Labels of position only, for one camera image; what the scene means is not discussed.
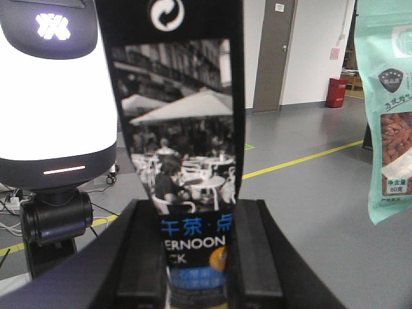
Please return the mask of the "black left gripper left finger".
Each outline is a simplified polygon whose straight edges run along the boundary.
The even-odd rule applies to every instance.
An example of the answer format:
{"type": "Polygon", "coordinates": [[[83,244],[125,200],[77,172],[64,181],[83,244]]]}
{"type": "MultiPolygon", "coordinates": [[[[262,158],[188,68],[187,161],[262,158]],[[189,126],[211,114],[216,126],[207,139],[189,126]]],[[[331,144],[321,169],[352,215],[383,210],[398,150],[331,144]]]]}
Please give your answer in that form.
{"type": "Polygon", "coordinates": [[[1,308],[164,308],[165,262],[158,217],[133,200],[86,248],[1,297],[1,308]]]}

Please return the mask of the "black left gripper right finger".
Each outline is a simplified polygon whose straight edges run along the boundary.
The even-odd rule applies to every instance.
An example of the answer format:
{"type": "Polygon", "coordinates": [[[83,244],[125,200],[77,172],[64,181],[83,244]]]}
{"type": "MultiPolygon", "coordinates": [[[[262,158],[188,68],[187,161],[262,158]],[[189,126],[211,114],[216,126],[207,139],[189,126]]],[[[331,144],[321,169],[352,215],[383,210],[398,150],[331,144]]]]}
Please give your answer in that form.
{"type": "Polygon", "coordinates": [[[283,234],[264,200],[234,209],[230,308],[344,308],[283,234]]]}

